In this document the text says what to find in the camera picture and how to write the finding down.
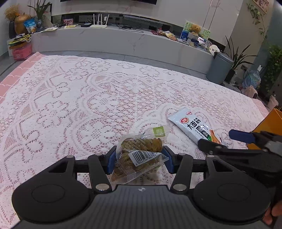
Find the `person right hand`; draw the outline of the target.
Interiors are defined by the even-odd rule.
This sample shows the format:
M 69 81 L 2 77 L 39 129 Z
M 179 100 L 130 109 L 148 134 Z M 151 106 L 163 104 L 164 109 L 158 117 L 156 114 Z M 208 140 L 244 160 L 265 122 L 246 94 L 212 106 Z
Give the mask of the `person right hand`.
M 274 207 L 268 208 L 262 221 L 269 226 L 273 222 L 273 217 L 279 217 L 281 215 L 282 215 L 282 201 L 280 200 L 279 202 L 276 203 Z

